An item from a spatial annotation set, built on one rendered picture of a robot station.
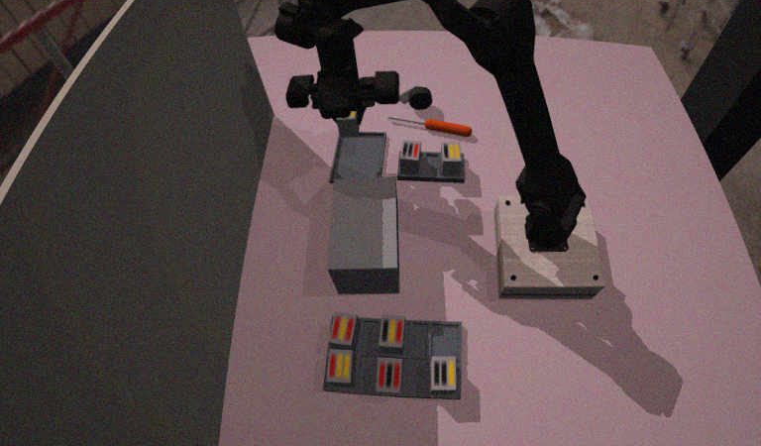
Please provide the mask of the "orange-handled screwdriver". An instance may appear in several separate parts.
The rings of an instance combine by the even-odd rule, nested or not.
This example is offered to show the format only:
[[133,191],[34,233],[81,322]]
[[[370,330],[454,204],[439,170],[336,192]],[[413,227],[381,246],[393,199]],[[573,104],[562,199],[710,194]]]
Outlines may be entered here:
[[413,123],[418,123],[421,125],[424,125],[427,129],[440,131],[443,133],[451,134],[451,135],[457,135],[457,136],[463,136],[463,137],[470,137],[472,134],[472,129],[469,126],[466,125],[460,125],[460,124],[454,124],[454,123],[448,123],[443,121],[437,121],[437,120],[427,120],[424,122],[419,121],[413,121],[403,118],[397,118],[397,117],[391,117],[388,116],[388,119],[397,119],[402,121],[408,121]]

